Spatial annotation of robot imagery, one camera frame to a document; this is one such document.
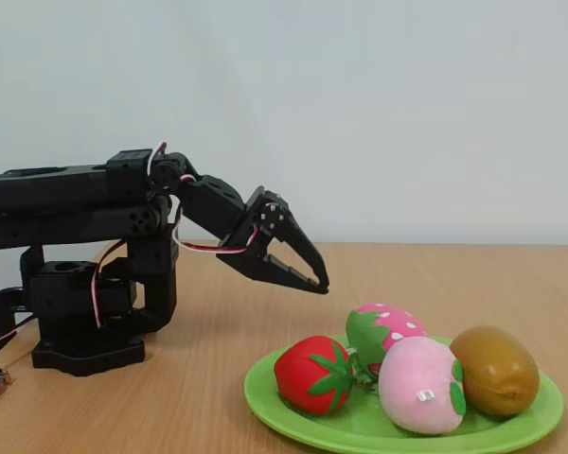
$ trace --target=brown kiwi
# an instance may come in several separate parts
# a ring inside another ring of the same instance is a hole
[[[539,368],[528,350],[506,331],[476,326],[454,339],[451,350],[463,367],[463,390],[477,410],[508,417],[537,396]]]

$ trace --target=plastic plate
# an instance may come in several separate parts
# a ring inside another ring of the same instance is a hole
[[[335,337],[346,345],[345,336]],[[449,340],[435,338],[449,344]],[[261,359],[244,380],[246,401],[269,428],[305,445],[345,454],[487,454],[512,452],[533,445],[558,425],[564,412],[561,392],[541,373],[536,400],[524,413],[490,419],[471,408],[463,424],[444,436],[421,436],[395,426],[376,394],[354,389],[347,402],[329,416],[293,410],[279,396],[274,364],[286,349]]]

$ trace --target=wooden table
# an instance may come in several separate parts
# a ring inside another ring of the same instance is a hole
[[[433,335],[480,323],[515,333],[567,400],[559,429],[524,452],[568,453],[568,247],[318,247],[327,296],[256,283],[208,254],[182,251],[179,305],[147,336],[142,364],[86,378],[34,370],[37,333],[24,330],[0,353],[16,379],[0,398],[0,452],[317,453],[253,417],[244,375],[275,349],[342,333],[354,306],[383,302],[407,308]],[[298,263],[284,247],[275,253]]]

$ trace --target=toy fruit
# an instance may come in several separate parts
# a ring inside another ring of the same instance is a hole
[[[346,349],[326,336],[313,336],[293,345],[275,362],[274,372],[285,400],[318,415],[341,407],[353,383]]]
[[[539,391],[537,363],[506,331],[477,326],[459,334],[451,350],[463,366],[467,401],[491,416],[526,410]]]
[[[349,347],[357,352],[358,365],[378,375],[386,352],[398,341],[427,336],[425,328],[408,312],[393,306],[364,305],[347,316],[346,334]]]
[[[389,349],[379,373],[379,397],[389,418],[407,430],[450,433],[466,412],[463,371],[450,348],[426,337]]]

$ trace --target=robotic arm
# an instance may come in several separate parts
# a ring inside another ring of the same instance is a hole
[[[143,360],[143,342],[134,336],[165,326],[177,301],[179,249],[169,223],[170,196],[180,201],[177,218],[217,237],[216,256],[241,274],[328,292],[324,261],[288,203],[263,187],[244,202],[226,182],[198,173],[186,156],[161,151],[122,151],[100,166],[0,175],[0,249],[28,247],[21,258],[23,286],[0,291],[0,336],[14,326],[15,312],[32,312],[41,335],[32,352],[35,367],[90,375]],[[287,242],[317,281],[269,254],[274,238]],[[115,239],[126,243],[128,254],[101,273],[96,263],[44,261],[44,245]],[[95,280],[100,328],[90,291]],[[133,308],[135,283],[145,287],[143,308]]]

